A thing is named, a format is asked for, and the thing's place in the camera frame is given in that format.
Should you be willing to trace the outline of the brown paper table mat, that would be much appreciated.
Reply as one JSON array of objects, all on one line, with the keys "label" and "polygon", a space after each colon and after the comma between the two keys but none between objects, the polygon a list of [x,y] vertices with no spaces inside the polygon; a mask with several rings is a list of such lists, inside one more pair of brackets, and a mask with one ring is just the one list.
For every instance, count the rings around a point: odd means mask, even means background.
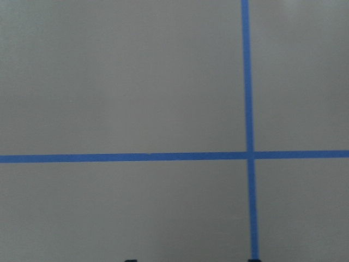
[{"label": "brown paper table mat", "polygon": [[348,1],[1,1],[1,261],[348,261]]}]

